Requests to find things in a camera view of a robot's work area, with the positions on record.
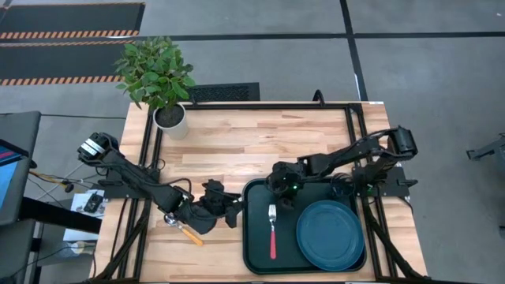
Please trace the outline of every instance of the wooden handle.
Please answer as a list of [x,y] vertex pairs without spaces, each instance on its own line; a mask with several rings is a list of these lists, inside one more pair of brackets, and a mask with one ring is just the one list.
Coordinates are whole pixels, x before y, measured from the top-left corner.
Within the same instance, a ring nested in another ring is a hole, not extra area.
[[277,257],[277,252],[275,251],[275,231],[273,230],[270,234],[270,258],[275,259]]
[[193,233],[189,232],[187,229],[182,228],[181,230],[182,230],[182,233],[184,233],[184,235],[188,236],[196,245],[198,245],[198,246],[204,245],[204,242],[201,239],[199,239]]

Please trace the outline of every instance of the potted plant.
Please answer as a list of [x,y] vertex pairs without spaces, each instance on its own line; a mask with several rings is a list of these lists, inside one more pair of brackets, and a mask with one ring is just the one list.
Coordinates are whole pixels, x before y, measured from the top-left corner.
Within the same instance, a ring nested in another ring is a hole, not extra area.
[[184,65],[178,46],[169,37],[126,44],[122,58],[114,64],[116,73],[124,77],[116,88],[128,92],[139,108],[140,103],[148,104],[155,124],[171,139],[184,138],[188,125],[179,99],[189,97],[186,89],[195,81],[188,75],[193,66]]

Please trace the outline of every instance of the butcher block tabletop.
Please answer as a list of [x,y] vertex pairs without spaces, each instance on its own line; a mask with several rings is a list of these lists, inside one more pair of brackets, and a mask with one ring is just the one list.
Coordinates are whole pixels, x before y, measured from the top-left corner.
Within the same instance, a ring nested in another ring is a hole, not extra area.
[[[386,108],[382,103],[362,103],[362,106],[369,133],[390,128]],[[208,179],[221,181],[227,192],[242,193],[248,181],[265,178],[275,162],[296,162],[299,156],[328,153],[350,145],[343,110],[187,110],[186,113],[189,133],[184,140],[171,140],[167,135],[163,135],[159,158],[163,159],[166,165],[161,170],[160,182],[189,178],[193,182],[193,195],[196,198],[204,194],[201,184]],[[120,151],[135,164],[138,163],[147,116],[147,107],[140,110],[134,104],[130,105]],[[353,121],[357,137],[360,137],[357,118]],[[152,160],[150,155],[154,147],[155,131],[153,126],[147,164]],[[347,165],[337,171],[349,173],[350,169],[351,165]],[[183,182],[177,185],[187,189],[187,184]],[[391,240],[411,266],[426,275],[410,208],[396,197],[384,197],[383,203]],[[111,200],[107,204],[95,251],[98,273],[110,261],[122,204],[123,200]],[[142,207],[143,204],[139,204],[137,216],[140,215]],[[128,204],[126,208],[116,250],[124,239]],[[365,232],[363,215],[360,217]],[[255,275],[248,270],[242,259],[241,214],[238,216],[236,228],[229,228],[221,219],[211,232],[200,235],[200,238],[204,241],[202,247],[193,244],[179,229],[167,226],[163,221],[163,213],[156,209],[156,206],[152,206],[140,281],[375,280],[366,234],[368,257],[359,271],[291,275]],[[378,238],[376,240],[382,271],[387,275],[383,246]],[[133,244],[129,254],[127,277],[133,274],[136,247],[137,245]]]

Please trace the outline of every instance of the blue plate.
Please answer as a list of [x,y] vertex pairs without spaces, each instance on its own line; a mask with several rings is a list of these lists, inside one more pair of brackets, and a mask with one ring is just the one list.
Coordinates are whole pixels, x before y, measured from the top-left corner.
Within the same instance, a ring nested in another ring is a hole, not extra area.
[[300,215],[297,241],[307,260],[325,271],[344,271],[357,262],[365,240],[357,216],[345,205],[321,200]]

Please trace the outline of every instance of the gray floor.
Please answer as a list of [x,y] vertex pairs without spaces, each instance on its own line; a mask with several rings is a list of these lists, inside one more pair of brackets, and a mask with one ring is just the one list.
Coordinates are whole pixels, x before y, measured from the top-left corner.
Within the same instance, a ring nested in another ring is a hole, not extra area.
[[[13,4],[73,2],[14,0]],[[505,4],[470,0],[348,1],[355,32],[505,31]],[[339,1],[147,1],[140,34],[211,35],[343,32]],[[180,43],[199,84],[260,82],[263,100],[355,100],[344,39],[240,40]],[[465,150],[505,132],[505,38],[359,39],[368,97],[384,101],[392,125],[413,130],[419,155],[404,167],[410,178],[417,231],[428,273],[437,279],[502,283],[505,177],[494,159],[470,162]],[[0,113],[125,117],[128,99],[113,84],[0,88]],[[44,117],[36,146],[40,171],[66,175],[76,149],[92,132],[121,136],[121,119]],[[86,166],[72,176],[91,174]],[[69,198],[57,189],[56,198]],[[27,196],[41,197],[28,184]],[[43,269],[42,283],[80,281],[90,259]],[[72,269],[65,279],[63,271]]]

